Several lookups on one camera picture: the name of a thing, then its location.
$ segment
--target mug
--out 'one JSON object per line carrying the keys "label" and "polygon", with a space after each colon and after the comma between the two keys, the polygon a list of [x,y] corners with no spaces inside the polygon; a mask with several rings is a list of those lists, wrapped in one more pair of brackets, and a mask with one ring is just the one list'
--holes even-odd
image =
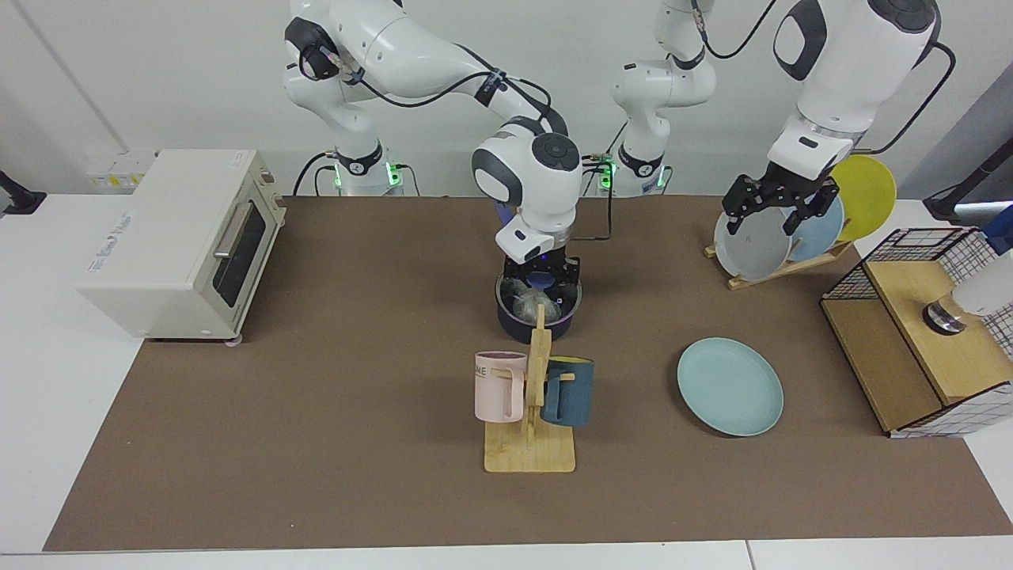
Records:
{"label": "mug", "polygon": [[[562,380],[572,375],[572,381]],[[579,427],[591,420],[591,393],[595,361],[573,356],[549,358],[542,420],[558,426]]]}
{"label": "mug", "polygon": [[524,417],[524,375],[528,355],[489,351],[475,354],[475,417],[504,424]]}

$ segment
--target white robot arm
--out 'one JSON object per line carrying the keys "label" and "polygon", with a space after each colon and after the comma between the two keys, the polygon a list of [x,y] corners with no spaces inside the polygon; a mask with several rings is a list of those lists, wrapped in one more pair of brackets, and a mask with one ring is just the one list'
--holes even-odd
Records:
{"label": "white robot arm", "polygon": [[853,0],[838,22],[826,18],[825,1],[800,0],[778,28],[774,54],[803,90],[767,154],[766,173],[738,176],[725,194],[731,233],[746,216],[770,206],[793,208],[784,224],[788,234],[824,215],[838,191],[831,169],[855,149],[879,105],[939,33],[934,0]]}
{"label": "white robot arm", "polygon": [[[704,12],[713,5],[714,0],[700,2]],[[690,0],[660,0],[654,39],[669,56],[623,66],[612,88],[612,98],[629,118],[612,176],[612,191],[619,196],[642,195],[658,188],[665,147],[672,132],[658,110],[700,104],[714,93],[714,68],[704,59]]]}
{"label": "white robot arm", "polygon": [[[379,96],[419,106],[449,92],[466,93],[506,120],[472,158],[479,188],[518,207],[496,242],[518,263],[536,254],[536,246],[565,245],[579,197],[579,153],[549,104],[467,48],[422,28],[400,2],[292,0],[291,11],[285,36],[296,63],[286,71],[285,86],[296,104],[331,128],[346,193],[383,194],[391,186],[387,150],[369,115],[352,102]],[[402,103],[387,94],[431,98]],[[549,156],[556,151],[564,156]]]}

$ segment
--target white table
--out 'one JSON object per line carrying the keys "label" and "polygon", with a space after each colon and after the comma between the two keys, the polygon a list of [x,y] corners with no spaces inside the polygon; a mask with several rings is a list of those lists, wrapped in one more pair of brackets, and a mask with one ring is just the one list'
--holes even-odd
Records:
{"label": "white table", "polygon": [[[130,202],[50,195],[0,218],[0,570],[61,568],[926,568],[1013,566],[1013,537],[40,555],[140,341],[73,291]],[[887,228],[942,225],[899,202]],[[858,243],[863,254],[888,232]],[[1013,509],[1013,422],[967,439]]]}

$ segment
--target dark blue mug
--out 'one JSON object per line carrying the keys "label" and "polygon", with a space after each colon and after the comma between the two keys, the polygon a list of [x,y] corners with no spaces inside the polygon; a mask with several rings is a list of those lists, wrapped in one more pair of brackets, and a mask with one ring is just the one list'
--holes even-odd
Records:
{"label": "dark blue mug", "polygon": [[[572,381],[562,380],[572,375]],[[542,420],[558,426],[579,427],[591,420],[595,361],[573,356],[549,357]]]}

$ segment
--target wooden box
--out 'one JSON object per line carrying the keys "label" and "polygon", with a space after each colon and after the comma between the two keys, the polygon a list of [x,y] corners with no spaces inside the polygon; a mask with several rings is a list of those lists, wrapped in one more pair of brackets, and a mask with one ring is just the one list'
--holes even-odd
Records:
{"label": "wooden box", "polygon": [[995,256],[976,230],[898,230],[824,296],[891,437],[960,436],[1013,415],[1013,308],[952,337],[922,320],[926,305]]}

